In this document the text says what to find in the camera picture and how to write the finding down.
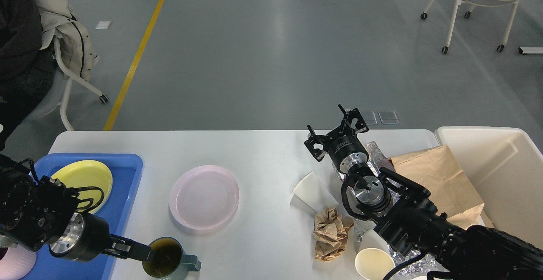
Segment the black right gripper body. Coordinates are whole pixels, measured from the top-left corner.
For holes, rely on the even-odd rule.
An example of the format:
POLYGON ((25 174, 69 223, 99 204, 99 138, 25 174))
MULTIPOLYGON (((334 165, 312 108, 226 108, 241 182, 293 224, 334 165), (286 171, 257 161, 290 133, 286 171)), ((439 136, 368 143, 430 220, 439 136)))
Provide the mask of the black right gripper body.
POLYGON ((355 135, 332 140, 326 147, 332 163, 342 174, 370 174, 369 153, 355 135))

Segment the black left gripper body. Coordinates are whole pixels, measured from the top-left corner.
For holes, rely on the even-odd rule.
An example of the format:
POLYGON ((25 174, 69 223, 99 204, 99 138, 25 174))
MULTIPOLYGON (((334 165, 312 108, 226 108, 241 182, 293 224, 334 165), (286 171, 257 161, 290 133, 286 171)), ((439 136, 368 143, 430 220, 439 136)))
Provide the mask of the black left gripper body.
POLYGON ((112 245, 108 222, 90 213, 73 214, 61 237, 49 245, 55 258, 87 262, 112 245))

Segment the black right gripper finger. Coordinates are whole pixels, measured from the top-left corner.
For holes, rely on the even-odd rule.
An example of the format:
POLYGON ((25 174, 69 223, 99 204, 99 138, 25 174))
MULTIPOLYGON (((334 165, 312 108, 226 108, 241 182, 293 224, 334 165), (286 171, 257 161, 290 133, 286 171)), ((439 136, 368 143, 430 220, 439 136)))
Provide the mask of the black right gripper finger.
POLYGON ((358 108, 346 110, 341 104, 338 104, 338 108, 343 113, 343 119, 338 127, 339 137, 354 137, 369 131, 369 127, 358 108))
POLYGON ((309 135, 307 140, 304 142, 304 145, 312 157, 316 161, 321 162, 324 159, 324 156, 328 154, 329 137, 327 135, 316 134, 311 125, 307 125, 307 129, 309 131, 309 135))

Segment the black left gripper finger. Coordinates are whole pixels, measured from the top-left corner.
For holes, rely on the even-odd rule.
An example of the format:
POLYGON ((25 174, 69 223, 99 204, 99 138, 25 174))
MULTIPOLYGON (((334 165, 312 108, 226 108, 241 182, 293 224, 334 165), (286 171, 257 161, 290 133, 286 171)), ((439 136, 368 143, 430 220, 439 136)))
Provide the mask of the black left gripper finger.
POLYGON ((112 248, 113 249, 146 249, 148 245, 139 243, 132 239, 111 234, 112 248))
POLYGON ((119 259, 132 259, 142 262, 154 259, 154 251, 150 246, 146 249, 113 249, 111 244, 104 250, 104 254, 119 259))

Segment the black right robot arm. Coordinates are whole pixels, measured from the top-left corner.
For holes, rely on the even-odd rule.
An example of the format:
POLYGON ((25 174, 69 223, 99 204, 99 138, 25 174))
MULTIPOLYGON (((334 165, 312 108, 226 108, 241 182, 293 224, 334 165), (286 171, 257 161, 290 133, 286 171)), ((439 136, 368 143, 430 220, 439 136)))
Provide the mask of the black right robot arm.
POLYGON ((304 144, 319 162, 329 155, 344 175, 341 204, 349 216, 374 222, 376 233, 394 251, 420 252, 392 268, 384 279, 432 255, 445 271, 427 272, 428 280, 541 280, 541 249, 502 230, 481 225, 462 229, 448 222, 446 213, 437 214, 430 191, 422 185, 385 167, 375 175, 357 136, 369 131, 363 116, 357 108, 339 109, 343 114, 339 126, 318 135, 308 125, 304 144))

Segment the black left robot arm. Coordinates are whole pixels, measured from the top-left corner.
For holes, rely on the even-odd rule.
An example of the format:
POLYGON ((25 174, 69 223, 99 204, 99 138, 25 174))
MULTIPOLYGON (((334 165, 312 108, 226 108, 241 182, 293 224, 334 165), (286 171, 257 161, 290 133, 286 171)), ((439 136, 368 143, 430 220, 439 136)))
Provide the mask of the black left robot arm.
POLYGON ((157 256, 149 245, 111 234, 108 222, 91 214, 106 199, 103 188, 39 177, 31 158, 1 156, 0 199, 4 248, 36 252, 47 245, 53 257, 81 262, 100 254, 142 262, 157 256))

